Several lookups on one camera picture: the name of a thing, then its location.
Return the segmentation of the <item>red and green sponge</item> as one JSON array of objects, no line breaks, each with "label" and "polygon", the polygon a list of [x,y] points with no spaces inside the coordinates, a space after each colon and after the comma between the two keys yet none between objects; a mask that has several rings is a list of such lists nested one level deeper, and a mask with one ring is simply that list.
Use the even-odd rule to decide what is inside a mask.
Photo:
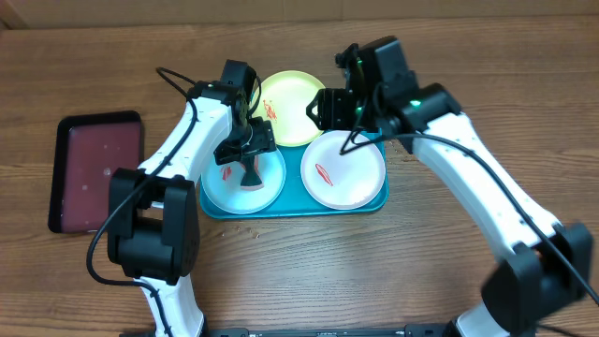
[{"label": "red and green sponge", "polygon": [[258,157],[250,156],[242,159],[240,162],[244,169],[241,178],[241,188],[248,191],[254,191],[264,186],[258,170]]}]

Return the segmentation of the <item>yellow-green plate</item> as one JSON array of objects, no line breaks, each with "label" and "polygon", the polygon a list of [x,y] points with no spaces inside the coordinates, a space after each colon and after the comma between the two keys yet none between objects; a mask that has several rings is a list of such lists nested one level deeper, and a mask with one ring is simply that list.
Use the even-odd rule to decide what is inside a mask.
[{"label": "yellow-green plate", "polygon": [[275,73],[261,83],[260,98],[254,117],[270,121],[277,145],[297,147],[317,139],[322,133],[306,115],[307,106],[325,85],[315,76],[286,70]]}]

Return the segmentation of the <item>light blue plate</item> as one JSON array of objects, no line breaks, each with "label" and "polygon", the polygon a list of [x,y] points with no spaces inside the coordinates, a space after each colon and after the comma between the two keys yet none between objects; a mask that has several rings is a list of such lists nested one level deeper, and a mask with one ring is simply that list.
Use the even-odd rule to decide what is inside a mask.
[{"label": "light blue plate", "polygon": [[200,177],[200,207],[213,218],[252,217],[268,208],[282,193],[286,165],[280,150],[255,157],[255,171],[261,179],[258,187],[245,187],[246,175],[239,162],[216,165],[214,160]]}]

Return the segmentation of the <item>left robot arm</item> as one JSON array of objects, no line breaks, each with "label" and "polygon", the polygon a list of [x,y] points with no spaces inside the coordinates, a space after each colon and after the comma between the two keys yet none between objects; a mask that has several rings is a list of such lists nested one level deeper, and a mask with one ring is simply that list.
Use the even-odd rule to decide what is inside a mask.
[{"label": "left robot arm", "polygon": [[185,111],[163,145],[110,179],[109,215],[96,234],[108,237],[109,260],[126,277],[114,284],[142,289],[156,336],[209,333],[191,282],[200,246],[197,183],[209,164],[238,162],[243,184],[261,185],[256,159],[276,144],[270,122],[254,115],[260,91],[252,67],[226,61],[219,80],[181,91]]}]

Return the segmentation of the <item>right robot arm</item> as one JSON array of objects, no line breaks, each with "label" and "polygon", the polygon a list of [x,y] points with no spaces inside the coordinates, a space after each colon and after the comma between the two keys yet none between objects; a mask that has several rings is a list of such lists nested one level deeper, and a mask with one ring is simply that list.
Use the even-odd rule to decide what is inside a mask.
[{"label": "right robot arm", "polygon": [[533,336],[545,319],[593,297],[593,238],[536,203],[493,157],[460,103],[439,83],[421,86],[400,41],[352,44],[335,63],[344,88],[317,92],[308,117],[346,137],[340,154],[365,147],[364,131],[397,139],[433,171],[480,228],[497,266],[482,301],[446,326],[448,336]]}]

